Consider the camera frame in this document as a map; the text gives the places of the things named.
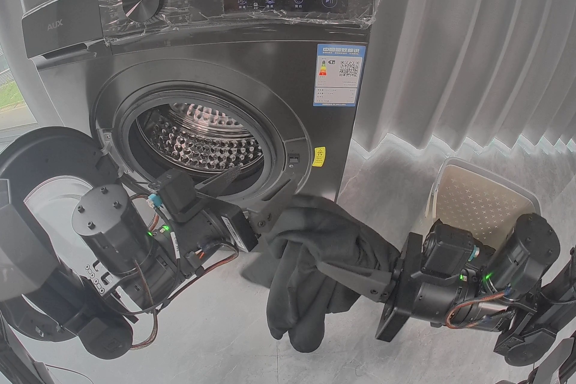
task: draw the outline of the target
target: washing machine drum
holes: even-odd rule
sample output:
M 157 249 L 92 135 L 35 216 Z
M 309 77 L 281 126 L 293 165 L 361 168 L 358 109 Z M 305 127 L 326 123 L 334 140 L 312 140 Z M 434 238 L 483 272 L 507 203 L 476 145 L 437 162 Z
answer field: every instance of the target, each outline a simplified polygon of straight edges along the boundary
M 262 146 L 239 121 L 212 107 L 176 102 L 138 117 L 138 129 L 151 149 L 199 174 L 238 166 L 253 172 L 263 162 Z

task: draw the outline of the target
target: black cloth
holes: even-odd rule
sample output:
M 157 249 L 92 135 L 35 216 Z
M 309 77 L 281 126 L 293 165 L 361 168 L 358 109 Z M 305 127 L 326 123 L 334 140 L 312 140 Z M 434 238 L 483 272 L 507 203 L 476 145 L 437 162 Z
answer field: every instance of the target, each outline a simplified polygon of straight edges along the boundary
M 265 240 L 270 254 L 262 254 L 242 275 L 270 287 L 270 333 L 280 339 L 288 332 L 300 352 L 320 346 L 327 313 L 345 312 L 359 298 L 321 273 L 317 261 L 392 271 L 400 255 L 375 230 L 320 197 L 295 196 Z

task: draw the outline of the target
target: blue connector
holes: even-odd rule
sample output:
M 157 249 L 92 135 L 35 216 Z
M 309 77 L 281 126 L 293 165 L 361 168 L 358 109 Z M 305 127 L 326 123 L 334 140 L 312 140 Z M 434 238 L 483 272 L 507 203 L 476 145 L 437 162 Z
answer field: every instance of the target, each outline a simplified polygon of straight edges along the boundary
M 162 199 L 160 198 L 160 195 L 156 195 L 155 193 L 151 193 L 150 195 L 148 195 L 148 205 L 150 205 L 152 208 L 156 207 L 159 208 L 162 206 Z

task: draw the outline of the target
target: cable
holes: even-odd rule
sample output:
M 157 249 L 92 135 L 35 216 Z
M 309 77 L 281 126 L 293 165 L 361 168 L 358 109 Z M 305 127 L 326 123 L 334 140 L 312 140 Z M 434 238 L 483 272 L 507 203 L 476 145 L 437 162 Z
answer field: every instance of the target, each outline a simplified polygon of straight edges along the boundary
M 136 265 L 136 270 L 142 279 L 142 284 L 144 285 L 144 290 L 146 291 L 150 305 L 154 305 L 154 299 L 152 298 L 152 293 L 150 292 L 150 287 L 148 286 L 146 277 L 144 277 L 144 273 L 142 272 L 142 269 L 136 260 L 134 260 L 134 264 Z M 156 337 L 158 336 L 158 311 L 154 309 L 152 311 L 152 315 L 154 316 L 154 325 L 152 326 L 150 336 L 148 336 L 148 338 L 143 340 L 141 343 L 133 344 L 130 348 L 131 351 L 138 351 L 140 349 L 144 349 L 144 347 L 148 347 L 155 341 Z
M 92 384 L 94 384 L 94 381 L 91 380 L 88 376 L 86 376 L 84 373 L 80 373 L 79 371 L 74 371 L 71 370 L 69 368 L 64 368 L 62 366 L 56 366 L 56 365 L 48 365 L 47 363 L 44 364 L 44 366 L 46 368 L 54 368 L 55 370 L 64 370 L 64 371 L 69 371 L 70 373 L 74 373 L 74 374 L 79 374 L 80 376 L 85 377 L 87 380 L 89 380 Z
M 162 310 L 164 307 L 168 306 L 168 304 L 169 304 L 170 302 L 174 301 L 174 299 L 175 299 L 179 294 L 181 294 L 186 288 L 188 288 L 189 286 L 191 286 L 195 281 L 197 281 L 198 279 L 201 279 L 202 277 L 204 277 L 204 275 L 206 275 L 206 274 L 209 273 L 209 272 L 212 272 L 212 271 L 213 271 L 214 269 L 216 269 L 217 267 L 220 267 L 221 265 L 227 264 L 227 263 L 229 263 L 230 261 L 233 261 L 234 259 L 236 259 L 236 258 L 238 257 L 239 251 L 238 251 L 238 249 L 237 249 L 234 245 L 229 244 L 229 243 L 227 243 L 227 242 L 219 242 L 219 244 L 220 244 L 221 246 L 226 246 L 227 248 L 230 248 L 231 250 L 234 251 L 234 254 L 231 255 L 231 256 L 228 256 L 228 257 L 226 257 L 226 258 L 224 258 L 224 259 L 222 259 L 222 260 L 220 260 L 220 261 L 218 261 L 218 262 L 216 262 L 216 263 L 213 264 L 213 265 L 211 265 L 210 267 L 208 267 L 208 268 L 204 271 L 204 274 L 193 278 L 193 279 L 190 280 L 186 285 L 181 286 L 180 289 L 179 289 L 177 292 L 175 292 L 172 296 L 170 296 L 170 297 L 167 299 L 168 302 L 166 303 L 165 306 L 162 306 L 162 307 L 160 308 L 160 310 Z
M 153 231 L 156 228 L 158 221 L 160 221 L 160 216 L 154 213 L 154 218 L 152 219 L 152 222 L 148 225 L 148 230 Z
M 477 320 L 475 322 L 467 323 L 466 325 L 463 325 L 463 326 L 453 325 L 451 320 L 452 320 L 452 317 L 456 314 L 456 311 L 461 309 L 461 308 L 467 308 L 468 306 L 471 306 L 473 304 L 477 304 L 480 302 L 494 301 L 495 299 L 503 298 L 505 295 L 506 295 L 506 291 L 500 291 L 500 292 L 495 293 L 495 294 L 491 294 L 488 296 L 481 296 L 478 298 L 472 298 L 472 299 L 469 299 L 465 302 L 457 304 L 456 306 L 454 306 L 453 308 L 451 308 L 448 311 L 448 314 L 446 315 L 446 326 L 452 330 L 459 330 L 459 329 L 463 329 L 463 328 L 473 328 L 474 326 L 477 326 L 479 323 L 481 323 L 484 320 L 484 318 L 481 318 L 480 320 Z
M 121 310 L 118 310 L 114 307 L 112 307 L 110 304 L 106 303 L 106 306 L 108 308 L 110 308 L 111 310 L 113 310 L 114 312 L 122 315 L 122 316 L 137 316 L 140 314 L 148 314 L 151 311 L 155 311 L 157 307 L 161 306 L 162 304 L 164 304 L 167 300 L 168 297 L 170 296 L 170 293 L 172 291 L 174 291 L 176 289 L 176 287 L 178 286 L 178 283 L 180 282 L 180 268 L 181 268 L 181 264 L 180 264 L 180 253 L 178 251 L 178 240 L 176 238 L 176 233 L 175 233 L 175 224 L 174 222 L 169 219 L 160 208 L 158 207 L 154 207 L 154 210 L 156 212 L 157 215 L 159 215 L 162 220 L 166 223 L 166 225 L 168 225 L 170 227 L 170 230 L 173 234 L 172 236 L 172 243 L 174 244 L 174 253 L 175 253 L 175 257 L 176 257 L 176 276 L 174 277 L 174 283 L 172 284 L 172 287 L 170 288 L 170 290 L 167 292 L 166 296 L 164 296 L 162 301 L 157 302 L 156 304 L 153 304 L 152 306 L 142 309 L 142 310 L 138 310 L 136 312 L 129 312 L 129 311 L 125 311 L 122 312 Z M 142 280 L 144 282 L 146 282 L 146 279 L 143 277 L 142 274 Z
M 142 193 L 135 193 L 134 195 L 130 196 L 130 201 L 134 201 L 136 199 L 148 199 L 148 195 L 144 195 Z M 150 222 L 150 224 L 148 224 L 148 230 L 150 231 L 154 230 L 159 220 L 160 220 L 159 215 L 157 213 L 154 213 L 152 221 Z

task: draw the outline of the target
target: black bracket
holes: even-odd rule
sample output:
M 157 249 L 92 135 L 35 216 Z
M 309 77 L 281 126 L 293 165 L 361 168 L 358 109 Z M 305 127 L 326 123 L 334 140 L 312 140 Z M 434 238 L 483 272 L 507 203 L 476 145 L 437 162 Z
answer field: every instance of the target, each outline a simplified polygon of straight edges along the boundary
M 262 234 L 272 230 L 282 211 L 290 204 L 301 178 L 299 174 L 283 173 L 270 192 L 248 206 L 248 222 L 255 232 Z
M 385 302 L 394 286 L 390 272 L 327 262 L 317 262 L 316 267 L 331 279 L 375 302 Z

